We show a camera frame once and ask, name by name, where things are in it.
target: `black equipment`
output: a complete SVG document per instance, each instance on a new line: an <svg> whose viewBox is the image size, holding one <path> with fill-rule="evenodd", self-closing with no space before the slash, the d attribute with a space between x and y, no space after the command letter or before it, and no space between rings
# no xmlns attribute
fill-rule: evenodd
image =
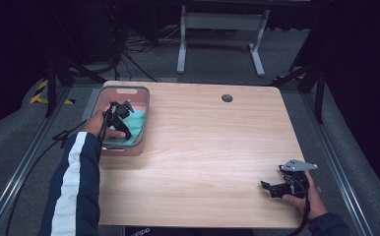
<svg viewBox="0 0 380 236"><path fill-rule="evenodd" d="M303 170L317 169L315 164L309 164L295 159L291 159L285 165L279 165L285 179L284 184L270 185L261 181L263 189L270 191L272 198L281 198L283 195L290 194L298 198L304 198L309 190L309 182Z"/></svg>
<svg viewBox="0 0 380 236"><path fill-rule="evenodd" d="M123 123L123 119L129 116L129 111L134 112L129 99L124 101L122 104L116 101L110 102L110 107L103 113L104 123L101 129L105 131L105 127L113 126L117 131L121 131L126 134L126 140L131 139L132 134L125 123Z"/></svg>

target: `white stripe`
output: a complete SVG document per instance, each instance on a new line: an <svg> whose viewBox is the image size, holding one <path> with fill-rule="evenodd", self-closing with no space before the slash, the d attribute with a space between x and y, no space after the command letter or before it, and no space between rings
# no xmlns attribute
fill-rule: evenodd
<svg viewBox="0 0 380 236"><path fill-rule="evenodd" d="M52 217L51 235L76 235L77 195L80 187L80 152L86 140L86 132L79 132L68 154L69 167L64 173L61 197L57 200Z"/></svg>

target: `human hand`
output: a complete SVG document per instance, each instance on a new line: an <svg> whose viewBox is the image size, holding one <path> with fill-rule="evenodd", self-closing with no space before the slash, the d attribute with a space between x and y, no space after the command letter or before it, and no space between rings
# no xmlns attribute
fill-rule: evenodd
<svg viewBox="0 0 380 236"><path fill-rule="evenodd" d="M307 181L309 182L309 202L310 202L310 212L308 215L308 219L312 220L322 214L325 214L328 212L326 209L325 203L323 202L322 197L320 196L318 190L316 189L315 183L312 179L312 176L310 175L309 171L304 171L304 175L307 178ZM306 206L306 199L300 199L298 197L295 197L293 195L283 195L282 199L297 207L300 209L300 211L303 213L304 208Z"/></svg>
<svg viewBox="0 0 380 236"><path fill-rule="evenodd" d="M95 113L95 116L90 118L89 121L86 123L85 127L83 128L83 131L92 133L94 136L97 137L98 133L100 133L101 126L104 122L103 118L103 112L98 110ZM106 128L105 138L125 138L125 133Z"/></svg>

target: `wooden table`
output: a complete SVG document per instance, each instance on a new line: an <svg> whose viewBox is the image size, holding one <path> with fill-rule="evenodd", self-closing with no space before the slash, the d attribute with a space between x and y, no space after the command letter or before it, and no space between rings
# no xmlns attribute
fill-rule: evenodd
<svg viewBox="0 0 380 236"><path fill-rule="evenodd" d="M102 156L101 224L295 228L301 215L260 180L304 160L276 88L108 82L150 90L145 148ZM232 102L222 101L224 94Z"/></svg>

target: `plastic container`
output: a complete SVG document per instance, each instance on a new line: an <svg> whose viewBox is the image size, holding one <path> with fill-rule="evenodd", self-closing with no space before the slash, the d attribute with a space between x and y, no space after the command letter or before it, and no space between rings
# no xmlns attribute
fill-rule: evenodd
<svg viewBox="0 0 380 236"><path fill-rule="evenodd" d="M150 91L147 88L122 86L108 86L102 88L99 91L98 97L95 101L92 116L94 116L98 110L101 110L103 112L106 111L110 106L110 102L112 101L123 103L128 99L130 99L132 108L135 111L144 112L144 121L141 132L139 133L138 137L131 138L136 138L132 144L106 144L103 142L101 150L102 155L139 155L144 150L145 130L147 127L148 114L150 111Z"/></svg>

